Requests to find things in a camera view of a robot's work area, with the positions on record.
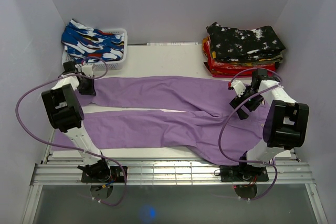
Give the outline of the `purple trousers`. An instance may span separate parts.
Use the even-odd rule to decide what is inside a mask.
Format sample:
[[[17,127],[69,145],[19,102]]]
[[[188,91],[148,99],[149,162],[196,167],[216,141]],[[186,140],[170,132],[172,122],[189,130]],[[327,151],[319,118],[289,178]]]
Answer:
[[[234,92],[222,80],[104,78],[94,88],[96,96],[77,97],[81,106],[106,107],[83,122],[97,148],[185,146],[216,165],[232,165],[262,139],[269,111],[261,105],[240,120],[230,106]]]

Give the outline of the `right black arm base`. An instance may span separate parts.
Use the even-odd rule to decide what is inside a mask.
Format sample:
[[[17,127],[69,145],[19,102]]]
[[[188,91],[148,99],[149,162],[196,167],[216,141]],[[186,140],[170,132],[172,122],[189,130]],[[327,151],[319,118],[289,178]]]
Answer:
[[[265,167],[251,165],[220,166],[214,172],[221,182],[267,182],[269,177]]]

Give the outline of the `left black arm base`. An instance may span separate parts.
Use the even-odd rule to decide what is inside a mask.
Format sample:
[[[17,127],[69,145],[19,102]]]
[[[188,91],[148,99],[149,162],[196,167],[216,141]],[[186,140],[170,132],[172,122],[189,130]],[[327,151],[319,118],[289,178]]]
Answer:
[[[124,183],[125,175],[127,175],[128,167],[123,166],[123,170],[119,166],[110,166],[110,171],[106,169],[103,172],[94,173],[92,176],[89,176],[84,168],[81,166],[77,167],[82,171],[81,182],[82,183]]]

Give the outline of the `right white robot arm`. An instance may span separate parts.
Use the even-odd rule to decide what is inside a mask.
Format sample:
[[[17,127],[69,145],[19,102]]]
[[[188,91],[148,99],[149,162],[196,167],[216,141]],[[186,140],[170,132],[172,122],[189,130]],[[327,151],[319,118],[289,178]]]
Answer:
[[[250,180],[256,173],[260,174],[277,154],[303,145],[309,107],[292,99],[280,85],[280,78],[269,76],[267,69],[254,70],[248,86],[233,79],[228,88],[236,92],[230,106],[236,110],[240,120],[248,118],[248,114],[238,108],[243,102],[249,112],[256,110],[263,101],[269,105],[262,139],[240,157],[237,167],[238,177]]]

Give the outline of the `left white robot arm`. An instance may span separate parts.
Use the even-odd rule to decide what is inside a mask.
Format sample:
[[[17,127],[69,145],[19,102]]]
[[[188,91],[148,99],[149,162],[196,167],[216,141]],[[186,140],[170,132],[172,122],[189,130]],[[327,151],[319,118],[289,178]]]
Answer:
[[[76,67],[73,61],[63,64],[64,72],[54,87],[41,94],[48,119],[54,129],[64,133],[74,147],[80,149],[83,166],[78,168],[98,181],[105,182],[111,177],[111,168],[102,157],[87,133],[80,102],[75,94],[95,96],[94,65]]]

